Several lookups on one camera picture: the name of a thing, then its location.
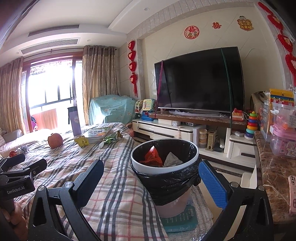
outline trash can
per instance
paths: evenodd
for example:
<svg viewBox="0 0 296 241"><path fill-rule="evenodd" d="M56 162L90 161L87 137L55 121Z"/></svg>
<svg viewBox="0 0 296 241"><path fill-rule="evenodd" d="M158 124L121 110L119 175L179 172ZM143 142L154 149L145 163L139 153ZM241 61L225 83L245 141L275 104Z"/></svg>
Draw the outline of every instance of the trash can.
<svg viewBox="0 0 296 241"><path fill-rule="evenodd" d="M172 152L183 164L174 167L149 167L143 161L155 146L164 163ZM131 153L132 168L154 201L160 217L174 217L184 211L190 198L190 187L200 183L198 147L182 139L158 139L142 143Z"/></svg>

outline patterned curtain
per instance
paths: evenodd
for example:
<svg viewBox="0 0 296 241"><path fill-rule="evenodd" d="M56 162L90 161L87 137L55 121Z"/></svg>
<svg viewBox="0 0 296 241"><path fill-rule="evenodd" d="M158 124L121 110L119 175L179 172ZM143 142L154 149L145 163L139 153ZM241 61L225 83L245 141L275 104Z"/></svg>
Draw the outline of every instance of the patterned curtain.
<svg viewBox="0 0 296 241"><path fill-rule="evenodd" d="M0 68L0 127L7 132L25 133L21 109L21 73L23 57Z"/></svg>
<svg viewBox="0 0 296 241"><path fill-rule="evenodd" d="M89 103L92 98L117 94L115 48L85 46L82 57L82 96L85 123L89 123Z"/></svg>

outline black trash bag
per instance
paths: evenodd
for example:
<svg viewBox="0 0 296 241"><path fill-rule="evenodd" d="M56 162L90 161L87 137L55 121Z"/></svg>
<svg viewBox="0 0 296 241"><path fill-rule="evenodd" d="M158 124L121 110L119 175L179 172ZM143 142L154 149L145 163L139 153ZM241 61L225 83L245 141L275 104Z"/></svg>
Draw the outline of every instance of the black trash bag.
<svg viewBox="0 0 296 241"><path fill-rule="evenodd" d="M163 163L170 152L184 163L193 159L197 154L196 147L190 142L182 139L160 139L136 147L132 153L134 160L137 162L145 160L145 155L152 146L156 147ZM192 185L200 184L201 179L198 174L200 162L201 158L198 158L196 162L184 169L157 175L139 173L133 165L131 167L150 193L155 205L162 206L176 200Z"/></svg>
<svg viewBox="0 0 296 241"><path fill-rule="evenodd" d="M155 205L162 206L182 196L192 185L200 184L201 179L198 174L200 162L199 157L196 162L182 170L158 175L139 173L133 168L133 164L131 167L150 193Z"/></svg>

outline pink lid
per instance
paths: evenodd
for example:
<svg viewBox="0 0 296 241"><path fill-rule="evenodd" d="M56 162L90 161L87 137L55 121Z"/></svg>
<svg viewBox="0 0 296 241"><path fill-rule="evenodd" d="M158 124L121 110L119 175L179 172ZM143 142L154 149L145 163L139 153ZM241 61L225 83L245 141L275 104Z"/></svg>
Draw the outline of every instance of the pink lid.
<svg viewBox="0 0 296 241"><path fill-rule="evenodd" d="M275 134L276 136L296 141L296 133L295 132L282 131L276 125L273 125L273 128L274 128L273 134Z"/></svg>

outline human hand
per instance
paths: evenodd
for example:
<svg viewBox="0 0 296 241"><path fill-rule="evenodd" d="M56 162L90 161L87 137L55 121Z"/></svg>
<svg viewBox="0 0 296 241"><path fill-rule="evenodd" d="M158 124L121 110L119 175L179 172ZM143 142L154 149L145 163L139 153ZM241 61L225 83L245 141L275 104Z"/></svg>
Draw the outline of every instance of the human hand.
<svg viewBox="0 0 296 241"><path fill-rule="evenodd" d="M7 222L14 225L13 231L21 241L26 241L28 239L28 229L26 226L26 220L22 216L22 208L18 202L15 202L15 210L9 214L5 209L1 209L3 215L5 216Z"/></svg>

